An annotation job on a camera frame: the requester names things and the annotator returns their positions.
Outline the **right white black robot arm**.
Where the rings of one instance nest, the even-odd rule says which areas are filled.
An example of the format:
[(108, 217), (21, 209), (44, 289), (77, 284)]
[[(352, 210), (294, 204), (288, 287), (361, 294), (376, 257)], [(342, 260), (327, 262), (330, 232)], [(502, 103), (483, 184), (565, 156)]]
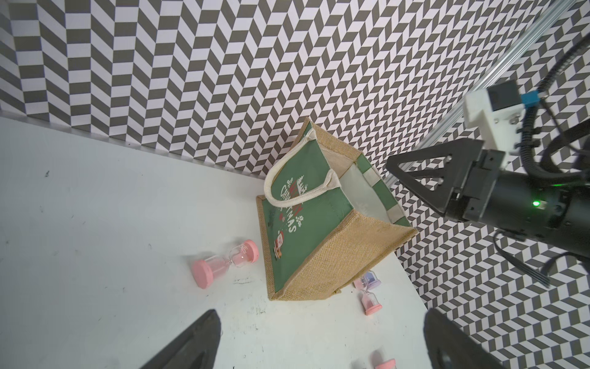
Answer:
[(522, 94), (510, 80), (466, 95), (464, 124), (478, 129), (479, 139), (390, 156), (387, 171), (444, 218), (556, 246), (587, 268), (589, 123), (560, 129), (541, 158), (535, 149), (549, 88), (588, 47), (588, 37), (581, 38), (532, 92)]

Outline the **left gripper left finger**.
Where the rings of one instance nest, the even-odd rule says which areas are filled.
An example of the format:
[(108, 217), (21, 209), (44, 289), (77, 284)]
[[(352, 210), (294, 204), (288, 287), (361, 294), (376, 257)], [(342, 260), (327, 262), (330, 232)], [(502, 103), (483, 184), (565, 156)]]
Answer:
[(214, 309), (210, 309), (141, 369), (212, 369), (220, 341), (221, 319)]

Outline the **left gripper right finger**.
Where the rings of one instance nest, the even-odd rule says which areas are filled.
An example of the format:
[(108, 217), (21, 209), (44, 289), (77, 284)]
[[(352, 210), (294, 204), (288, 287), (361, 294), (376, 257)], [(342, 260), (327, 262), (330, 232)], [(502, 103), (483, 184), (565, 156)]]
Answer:
[(434, 308), (425, 315), (423, 333), (434, 369), (504, 369), (496, 358)]

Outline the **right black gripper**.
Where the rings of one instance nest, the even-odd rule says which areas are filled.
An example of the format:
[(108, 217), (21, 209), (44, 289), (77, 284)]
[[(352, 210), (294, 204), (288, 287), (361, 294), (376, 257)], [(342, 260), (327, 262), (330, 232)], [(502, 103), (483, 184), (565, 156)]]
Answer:
[[(461, 138), (391, 155), (386, 169), (445, 218), (486, 224), (588, 258), (589, 187), (540, 184), (523, 173), (503, 171), (499, 165), (504, 153), (483, 150), (483, 145)], [(401, 168), (433, 158), (445, 160), (441, 168)]]

